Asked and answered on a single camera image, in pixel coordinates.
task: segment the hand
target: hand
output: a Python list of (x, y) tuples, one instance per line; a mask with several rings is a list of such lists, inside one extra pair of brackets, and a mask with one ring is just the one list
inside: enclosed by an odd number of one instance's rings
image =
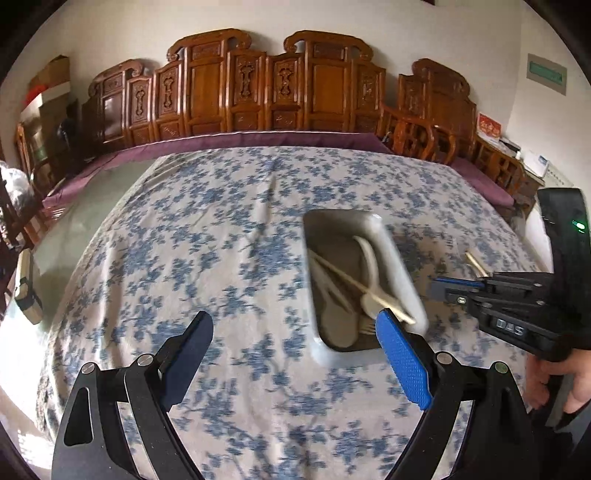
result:
[(535, 409), (546, 405), (550, 398), (546, 387), (550, 375), (566, 374), (574, 374), (574, 385), (564, 411), (574, 413), (591, 400), (591, 351), (573, 350), (563, 362), (547, 362), (529, 353), (525, 363), (526, 402)]

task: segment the screw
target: screw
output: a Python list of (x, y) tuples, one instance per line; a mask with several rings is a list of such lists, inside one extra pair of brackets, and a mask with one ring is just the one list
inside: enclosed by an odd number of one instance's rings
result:
[(154, 361), (154, 357), (149, 353), (145, 353), (138, 358), (138, 365), (141, 367), (147, 367)]
[(443, 365), (449, 365), (452, 363), (452, 356), (447, 352), (440, 352), (437, 354), (437, 361)]
[(85, 375), (91, 374), (93, 371), (95, 371), (95, 365), (94, 365), (94, 363), (88, 362), (87, 364), (82, 365), (81, 371)]
[(500, 374), (506, 374), (509, 371), (509, 367), (503, 362), (497, 362), (495, 363), (495, 370)]

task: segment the blue flower pattern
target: blue flower pattern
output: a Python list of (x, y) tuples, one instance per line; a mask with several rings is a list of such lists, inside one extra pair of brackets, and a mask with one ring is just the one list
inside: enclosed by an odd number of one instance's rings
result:
[[(206, 310), (213, 342), (170, 412), (206, 479), (383, 478), (421, 413), (389, 365), (323, 368), (311, 359), (301, 218), (315, 208), (379, 214), (424, 301), (432, 347), (471, 365), (504, 360), (521, 382), (521, 351), (426, 297), (430, 276), (472, 274), (458, 245), (476, 248), (494, 270), (536, 269), (452, 169), (331, 148), (209, 150), (158, 159), (88, 246), (50, 332), (39, 427), (56, 435), (85, 362), (128, 365)], [(439, 477), (468, 412), (462, 405)], [(140, 473), (153, 478), (128, 406), (122, 418)]]

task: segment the blue gripper pad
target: blue gripper pad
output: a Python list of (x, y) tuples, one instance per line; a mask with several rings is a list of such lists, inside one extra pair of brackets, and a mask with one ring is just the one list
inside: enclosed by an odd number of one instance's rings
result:
[(378, 342), (384, 349), (404, 394), (421, 410), (426, 410), (433, 400), (429, 392), (427, 371), (390, 315), (390, 312), (382, 310), (375, 319)]

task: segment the table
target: table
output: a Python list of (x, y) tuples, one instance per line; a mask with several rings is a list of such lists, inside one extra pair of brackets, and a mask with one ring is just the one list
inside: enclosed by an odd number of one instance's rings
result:
[[(208, 150), (158, 159), (90, 242), (50, 332), (40, 428), (55, 436), (85, 362), (128, 365), (203, 309), (214, 318), (213, 342), (170, 417), (205, 478), (385, 476), (420, 411), (387, 364), (326, 369), (310, 358), (301, 218), (314, 208), (382, 216), (424, 300), (432, 347), (470, 365), (505, 361), (521, 382), (521, 351), (480, 332), (458, 307), (424, 297), (429, 275), (471, 275), (459, 254), (466, 245), (494, 270), (536, 270), (452, 169), (332, 148)], [(462, 405), (439, 476), (468, 411)], [(122, 418), (140, 474), (153, 478), (128, 408)]]

